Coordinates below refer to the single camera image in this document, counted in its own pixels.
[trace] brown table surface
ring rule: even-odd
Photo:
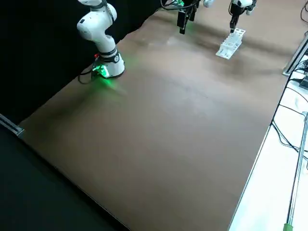
[[[72,81],[22,123],[25,140],[134,231],[225,231],[307,29],[303,3],[260,0],[230,60],[215,55],[229,1],[201,6],[186,35],[158,12],[119,43],[122,77]]]

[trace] green cable tie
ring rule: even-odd
[[[283,227],[283,231],[293,231],[293,226],[288,223],[285,223]]]

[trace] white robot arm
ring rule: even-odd
[[[214,0],[203,0],[203,5],[205,7],[212,6]],[[253,9],[255,8],[257,0],[231,0],[229,6],[229,14],[232,16],[230,21],[231,33],[234,32],[239,17],[246,11],[247,15],[251,15]]]
[[[114,39],[105,34],[106,29],[116,20],[115,8],[106,0],[78,1],[90,7],[90,12],[77,23],[77,29],[84,39],[93,41],[99,51],[93,69],[105,78],[122,74],[125,70],[124,61]]]

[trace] metal rod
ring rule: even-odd
[[[287,224],[289,225],[292,225],[293,223],[296,196],[297,196],[297,190],[298,190],[298,184],[299,184],[299,177],[300,177],[301,170],[302,170],[303,156],[304,156],[306,136],[307,136],[307,130],[308,130],[308,113],[304,112],[304,114],[305,114],[305,119],[304,119],[305,124],[304,124],[302,140],[301,140],[299,151],[298,151],[298,159],[297,159],[295,177],[293,181],[292,194],[291,194],[291,200],[289,204],[288,217],[287,217]]]
[[[285,76],[290,76],[290,74],[295,70],[299,62],[304,57],[306,51],[308,49],[308,34],[305,36],[297,50],[295,51],[292,59],[287,64],[287,66],[283,69],[283,74]]]

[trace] black backdrop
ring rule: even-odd
[[[108,2],[118,15],[107,30],[116,43],[160,6],[160,0]],[[1,114],[20,123],[92,63],[96,48],[76,29],[88,11],[77,0],[1,3]]]

